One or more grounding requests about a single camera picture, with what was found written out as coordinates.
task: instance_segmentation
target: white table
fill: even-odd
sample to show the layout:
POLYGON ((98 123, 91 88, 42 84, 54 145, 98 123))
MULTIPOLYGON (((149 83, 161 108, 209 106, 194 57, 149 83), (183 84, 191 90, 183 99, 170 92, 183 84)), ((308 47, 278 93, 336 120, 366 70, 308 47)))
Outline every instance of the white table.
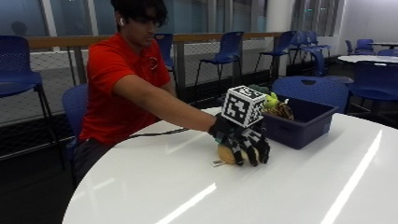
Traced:
POLYGON ((372 42, 372 43, 368 43, 368 45, 378 45, 378 46, 388 47, 390 49, 394 49, 398 46, 398 42, 372 42))
POLYGON ((398 63, 398 57, 394 56, 348 55, 348 56, 339 56, 336 59, 346 63, 356 63, 359 61, 374 61, 379 63, 398 63))
MULTIPOLYGON (((141 133, 177 128, 162 121, 141 133)), ((129 139, 85 176, 64 224, 395 224, 396 139, 398 130, 334 114, 330 132, 300 150, 270 140, 257 167, 211 167, 206 133, 129 139)))

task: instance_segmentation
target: red polo shirt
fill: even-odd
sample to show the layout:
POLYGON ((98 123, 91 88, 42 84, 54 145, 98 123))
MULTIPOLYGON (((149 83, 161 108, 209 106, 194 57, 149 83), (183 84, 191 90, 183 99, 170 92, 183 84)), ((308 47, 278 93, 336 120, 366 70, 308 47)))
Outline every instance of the red polo shirt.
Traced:
POLYGON ((155 122, 153 114, 111 91, 114 83, 126 75, 138 76, 155 87, 170 81, 155 40, 137 55, 115 33, 87 50, 87 106, 81 141, 94 138, 102 144, 114 145, 155 122))

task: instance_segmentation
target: black glove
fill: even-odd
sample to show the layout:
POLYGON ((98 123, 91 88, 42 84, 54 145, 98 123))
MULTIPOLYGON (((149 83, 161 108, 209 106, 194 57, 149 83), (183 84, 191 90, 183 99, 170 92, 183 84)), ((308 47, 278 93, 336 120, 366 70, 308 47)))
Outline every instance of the black glove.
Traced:
POLYGON ((237 165, 243 164, 242 151, 246 152, 249 162, 253 166, 258 165, 255 153, 258 154, 258 161, 266 163, 270 146, 261 135, 258 123, 245 129, 227 120, 219 113, 215 117, 217 120, 210 127, 209 134, 219 144, 223 144, 231 150, 237 165))

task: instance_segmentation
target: apriltag cube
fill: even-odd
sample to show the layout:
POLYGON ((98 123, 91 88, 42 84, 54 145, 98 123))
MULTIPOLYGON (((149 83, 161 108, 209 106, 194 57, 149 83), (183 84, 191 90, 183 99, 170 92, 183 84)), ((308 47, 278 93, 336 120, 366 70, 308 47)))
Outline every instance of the apriltag cube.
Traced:
POLYGON ((221 115, 243 128, 262 119, 261 110, 265 94, 249 87, 238 86, 227 90, 221 115))

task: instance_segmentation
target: blue container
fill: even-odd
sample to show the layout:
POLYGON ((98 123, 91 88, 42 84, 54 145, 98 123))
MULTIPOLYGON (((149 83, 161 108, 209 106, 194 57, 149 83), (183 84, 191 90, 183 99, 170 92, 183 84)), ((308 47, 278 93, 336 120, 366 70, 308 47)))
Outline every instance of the blue container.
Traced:
MULTIPOLYGON (((286 97, 276 95, 276 99, 284 102, 286 97)), ((294 149, 300 149, 314 139, 328 132, 331 127, 331 115, 338 107, 287 98, 287 106, 292 110, 294 120, 287 120, 271 114, 263 113, 262 134, 266 138, 294 149)))

